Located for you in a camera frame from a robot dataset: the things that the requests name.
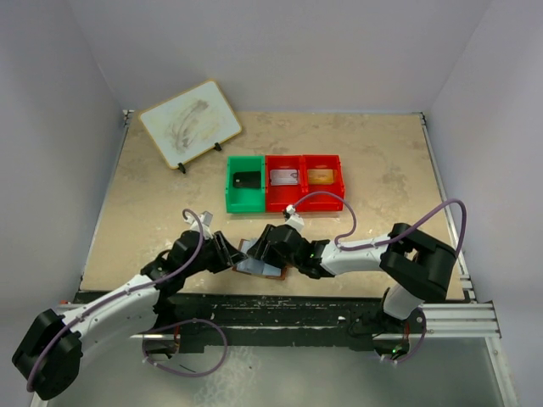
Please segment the brown leather card holder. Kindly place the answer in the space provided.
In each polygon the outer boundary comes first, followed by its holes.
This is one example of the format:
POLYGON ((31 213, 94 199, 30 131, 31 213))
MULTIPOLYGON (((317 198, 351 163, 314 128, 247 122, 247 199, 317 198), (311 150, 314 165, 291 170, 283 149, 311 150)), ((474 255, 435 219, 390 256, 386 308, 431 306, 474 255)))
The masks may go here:
POLYGON ((238 250, 247 255, 247 258, 233 266, 232 270, 249 276, 257 276, 266 279, 283 281, 287 276, 286 267, 279 269, 262 260, 257 260, 248 255, 249 249, 256 243, 255 239, 241 239, 238 250))

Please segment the green plastic bin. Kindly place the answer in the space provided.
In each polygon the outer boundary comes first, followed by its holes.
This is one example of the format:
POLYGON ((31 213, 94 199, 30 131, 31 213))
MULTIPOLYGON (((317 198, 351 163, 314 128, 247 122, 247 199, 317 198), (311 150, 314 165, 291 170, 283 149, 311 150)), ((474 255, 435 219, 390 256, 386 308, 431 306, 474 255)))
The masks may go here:
POLYGON ((263 155, 229 156, 225 186, 229 214, 265 211, 265 158, 263 155))

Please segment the red plastic bin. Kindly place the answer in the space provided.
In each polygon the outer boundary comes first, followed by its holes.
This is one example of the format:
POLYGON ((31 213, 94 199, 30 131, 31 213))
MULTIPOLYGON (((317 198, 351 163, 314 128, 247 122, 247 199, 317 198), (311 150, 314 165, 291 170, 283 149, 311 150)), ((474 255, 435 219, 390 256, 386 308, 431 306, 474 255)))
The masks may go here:
POLYGON ((302 155, 267 155, 266 164, 266 212, 282 212, 288 205, 295 204, 306 195, 307 176, 305 159, 302 155), (274 187, 270 184, 270 170, 296 169, 299 172, 299 184, 294 186, 274 187))
POLYGON ((342 175, 341 161, 338 155, 305 155, 306 172, 312 168, 329 168, 336 170, 335 183, 329 186, 310 186, 307 191, 309 194, 319 192, 306 199, 299 209, 303 212, 339 212, 343 210, 342 201, 334 198, 328 193, 344 198, 345 186, 342 175))

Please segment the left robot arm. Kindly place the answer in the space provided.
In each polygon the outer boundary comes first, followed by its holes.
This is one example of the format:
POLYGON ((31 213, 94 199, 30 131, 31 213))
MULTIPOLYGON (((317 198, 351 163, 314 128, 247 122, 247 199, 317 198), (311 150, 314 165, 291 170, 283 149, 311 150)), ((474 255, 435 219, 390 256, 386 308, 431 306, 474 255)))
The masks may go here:
POLYGON ((202 237, 185 231, 121 287, 59 314, 46 309, 31 323, 12 357, 29 392, 49 400, 60 395, 92 357, 140 332, 166 332, 174 324, 165 306, 200 271, 218 273, 246 260, 219 231, 202 237))

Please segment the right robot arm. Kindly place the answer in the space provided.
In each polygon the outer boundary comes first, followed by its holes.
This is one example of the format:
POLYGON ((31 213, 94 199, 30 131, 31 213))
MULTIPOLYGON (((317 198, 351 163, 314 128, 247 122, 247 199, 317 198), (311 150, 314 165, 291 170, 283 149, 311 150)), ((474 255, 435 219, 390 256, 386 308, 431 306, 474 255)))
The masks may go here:
POLYGON ((378 324, 396 332, 419 305, 445 300, 456 263, 454 248, 406 223, 389 234, 338 247, 329 240, 308 241, 292 226, 268 225, 247 250, 268 265, 291 266, 311 279, 350 272, 382 271, 395 281, 377 312, 378 324))

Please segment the black VIP card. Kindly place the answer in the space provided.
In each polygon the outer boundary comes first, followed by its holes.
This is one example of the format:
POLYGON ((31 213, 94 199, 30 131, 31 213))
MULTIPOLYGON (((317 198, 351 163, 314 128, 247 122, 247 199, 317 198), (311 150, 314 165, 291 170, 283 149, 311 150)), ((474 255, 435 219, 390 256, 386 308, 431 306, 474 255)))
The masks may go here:
POLYGON ((232 175, 232 186, 242 189, 260 189, 261 172, 258 170, 234 172, 232 175))

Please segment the white magnetic stripe cards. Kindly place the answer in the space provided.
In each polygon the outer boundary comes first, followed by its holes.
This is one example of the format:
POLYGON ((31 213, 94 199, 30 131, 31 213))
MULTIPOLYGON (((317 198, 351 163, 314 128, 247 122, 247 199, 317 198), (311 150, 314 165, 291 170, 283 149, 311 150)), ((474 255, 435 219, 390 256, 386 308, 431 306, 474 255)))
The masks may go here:
POLYGON ((270 184, 274 187, 298 185, 299 172, 296 169, 270 170, 270 184))

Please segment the gold VIP card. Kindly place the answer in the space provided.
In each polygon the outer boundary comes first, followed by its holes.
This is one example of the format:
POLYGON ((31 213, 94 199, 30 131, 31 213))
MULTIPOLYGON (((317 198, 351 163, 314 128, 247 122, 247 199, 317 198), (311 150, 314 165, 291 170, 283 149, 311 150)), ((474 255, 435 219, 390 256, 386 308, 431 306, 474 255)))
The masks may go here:
POLYGON ((329 186, 335 183, 336 170, 329 168, 312 168, 307 170, 307 181, 310 186, 329 186))

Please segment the small whiteboard on stand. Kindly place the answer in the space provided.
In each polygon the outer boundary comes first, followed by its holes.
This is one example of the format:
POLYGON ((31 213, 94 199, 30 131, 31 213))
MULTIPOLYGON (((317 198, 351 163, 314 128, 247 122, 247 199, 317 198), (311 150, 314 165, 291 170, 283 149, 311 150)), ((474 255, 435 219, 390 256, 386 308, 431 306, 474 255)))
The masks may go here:
POLYGON ((243 127, 218 83, 207 80, 138 114, 166 165, 188 162, 240 134, 243 127))

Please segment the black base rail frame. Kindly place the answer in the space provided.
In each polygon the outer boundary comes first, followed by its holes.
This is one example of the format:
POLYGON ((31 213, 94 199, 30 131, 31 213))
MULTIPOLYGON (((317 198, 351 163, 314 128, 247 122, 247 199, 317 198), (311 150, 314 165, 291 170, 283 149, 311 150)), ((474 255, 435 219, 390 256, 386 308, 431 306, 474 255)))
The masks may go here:
POLYGON ((410 340, 426 331, 421 309, 405 321, 383 313, 381 302, 364 298, 317 298, 177 293, 157 306, 157 327, 168 332, 179 321, 181 351, 200 353, 207 345, 257 347, 340 347, 403 355, 410 340))

